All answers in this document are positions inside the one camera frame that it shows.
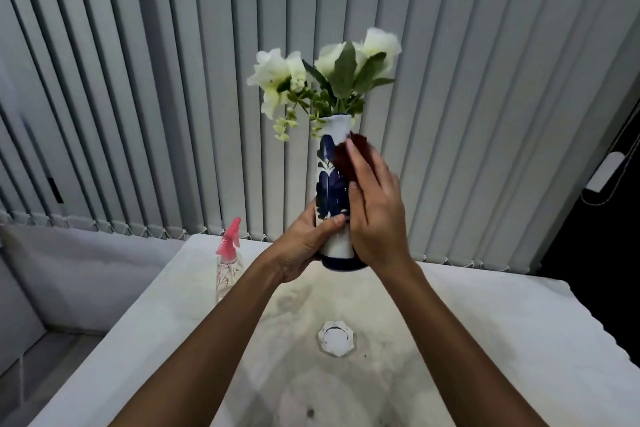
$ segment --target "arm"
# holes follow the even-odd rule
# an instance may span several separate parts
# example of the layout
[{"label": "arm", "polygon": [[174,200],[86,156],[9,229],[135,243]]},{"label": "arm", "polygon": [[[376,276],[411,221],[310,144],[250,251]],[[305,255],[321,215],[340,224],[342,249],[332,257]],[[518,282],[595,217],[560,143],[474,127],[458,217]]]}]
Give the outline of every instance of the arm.
[{"label": "arm", "polygon": [[210,425],[276,287],[299,277],[346,221],[335,216],[314,228],[315,219],[312,202],[140,387],[111,427]]},{"label": "arm", "polygon": [[375,149],[371,169],[347,147],[359,184],[349,188],[353,246],[396,303],[456,425],[545,426],[412,261],[397,176]]}]

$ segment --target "left hand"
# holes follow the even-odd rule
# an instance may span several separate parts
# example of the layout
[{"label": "left hand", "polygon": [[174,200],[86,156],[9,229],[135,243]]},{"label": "left hand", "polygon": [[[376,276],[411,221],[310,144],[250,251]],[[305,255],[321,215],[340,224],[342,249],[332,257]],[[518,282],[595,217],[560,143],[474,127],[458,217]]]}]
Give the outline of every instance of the left hand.
[{"label": "left hand", "polygon": [[298,216],[284,234],[263,253],[268,261],[281,270],[281,282],[291,282],[298,278],[313,261],[324,242],[339,231],[347,219],[344,214],[324,220],[316,227],[316,200]]}]

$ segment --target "right hand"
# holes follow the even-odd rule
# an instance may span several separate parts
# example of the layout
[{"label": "right hand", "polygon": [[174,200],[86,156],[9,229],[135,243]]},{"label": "right hand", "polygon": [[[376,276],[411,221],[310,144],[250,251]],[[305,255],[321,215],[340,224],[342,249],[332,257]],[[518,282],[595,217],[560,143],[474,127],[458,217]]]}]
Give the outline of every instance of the right hand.
[{"label": "right hand", "polygon": [[347,139],[347,150],[358,177],[349,184],[351,242],[360,260],[380,273],[398,263],[412,262],[406,240],[404,204],[398,176],[371,148],[374,169]]}]

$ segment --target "pink spray nozzle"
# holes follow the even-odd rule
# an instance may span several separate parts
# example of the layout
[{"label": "pink spray nozzle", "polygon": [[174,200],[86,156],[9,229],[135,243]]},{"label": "pink spray nozzle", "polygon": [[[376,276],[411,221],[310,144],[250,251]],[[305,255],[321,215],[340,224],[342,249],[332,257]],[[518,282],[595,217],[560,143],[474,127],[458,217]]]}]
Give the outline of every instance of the pink spray nozzle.
[{"label": "pink spray nozzle", "polygon": [[228,227],[227,231],[222,237],[222,241],[220,242],[220,246],[218,247],[218,251],[216,252],[216,254],[220,255],[226,262],[235,260],[236,247],[240,248],[240,221],[240,217],[234,218],[234,220],[231,222],[231,225]]}]

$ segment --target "spray bottle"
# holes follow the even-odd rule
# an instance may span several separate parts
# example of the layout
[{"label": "spray bottle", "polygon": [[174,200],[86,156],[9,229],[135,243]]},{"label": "spray bottle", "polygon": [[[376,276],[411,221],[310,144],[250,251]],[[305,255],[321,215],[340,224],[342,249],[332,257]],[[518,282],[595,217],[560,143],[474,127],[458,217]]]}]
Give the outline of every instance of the spray bottle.
[{"label": "spray bottle", "polygon": [[244,272],[242,258],[236,248],[240,248],[240,218],[234,218],[228,227],[218,251],[218,273],[216,278],[216,302],[220,302]]}]

